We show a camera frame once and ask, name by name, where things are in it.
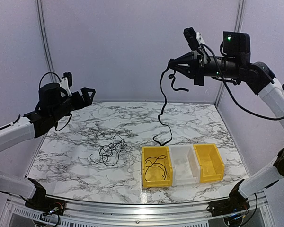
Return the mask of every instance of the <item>white wall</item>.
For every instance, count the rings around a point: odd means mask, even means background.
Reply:
[[[219,50],[222,31],[234,30],[237,0],[44,0],[46,29],[55,70],[74,76],[74,90],[97,90],[96,100],[163,101],[160,75],[170,58],[190,51],[186,27],[202,32]],[[177,75],[169,101],[214,102],[219,82],[194,86]]]
[[[47,71],[35,1],[0,1],[0,126],[32,111]],[[39,140],[0,153],[0,170],[23,176]],[[0,215],[6,201],[0,193]]]
[[[284,83],[284,0],[248,0],[242,32],[251,39],[251,62],[265,62]],[[244,107],[273,116],[268,107],[246,85],[231,90]],[[284,146],[279,122],[259,119],[240,110],[224,92],[219,110],[251,173],[265,166]],[[266,191],[277,227],[284,226],[284,180]]]

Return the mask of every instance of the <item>yellow bin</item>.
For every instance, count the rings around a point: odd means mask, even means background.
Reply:
[[[143,188],[172,186],[173,169],[168,146],[142,147]]]
[[[201,168],[200,182],[219,181],[224,177],[224,163],[214,143],[194,144]]]

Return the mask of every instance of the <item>white plastic container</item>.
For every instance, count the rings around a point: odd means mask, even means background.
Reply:
[[[171,145],[169,154],[173,168],[173,186],[200,182],[200,165],[193,145]]]

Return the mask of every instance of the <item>plastic bin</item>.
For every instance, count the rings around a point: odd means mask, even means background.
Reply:
[[[194,144],[201,168],[200,182],[219,181],[224,177],[224,163],[214,143]]]
[[[169,146],[173,186],[200,182],[200,166],[193,145]]]
[[[157,159],[160,156],[165,156],[163,159]],[[143,188],[150,187],[170,187],[173,181],[173,168],[169,156],[169,148],[161,147],[142,147],[142,182]]]

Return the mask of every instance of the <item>marble table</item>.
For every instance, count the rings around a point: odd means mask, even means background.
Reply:
[[[110,203],[181,203],[228,196],[247,177],[245,167],[214,105],[169,103],[161,118],[173,132],[173,144],[215,143],[225,164],[222,181],[170,188],[142,188],[141,146],[157,145],[170,137],[160,125],[163,103],[97,102],[75,111],[62,131],[50,130],[28,177],[36,179],[48,194]],[[59,122],[62,127],[67,118]],[[94,164],[90,154],[120,135],[131,149],[115,166]]]

